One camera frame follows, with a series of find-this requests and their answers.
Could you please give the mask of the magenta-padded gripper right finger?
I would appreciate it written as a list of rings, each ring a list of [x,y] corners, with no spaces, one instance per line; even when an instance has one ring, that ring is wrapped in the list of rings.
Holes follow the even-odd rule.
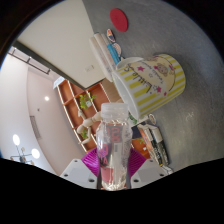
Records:
[[[146,186],[166,175],[167,173],[153,159],[146,159],[137,150],[131,150],[128,162],[129,189]]]

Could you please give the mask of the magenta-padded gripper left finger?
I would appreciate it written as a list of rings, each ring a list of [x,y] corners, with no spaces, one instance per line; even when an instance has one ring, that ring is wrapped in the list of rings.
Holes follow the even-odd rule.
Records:
[[[97,149],[90,150],[81,159],[72,159],[61,177],[84,188],[96,189],[99,175]]]

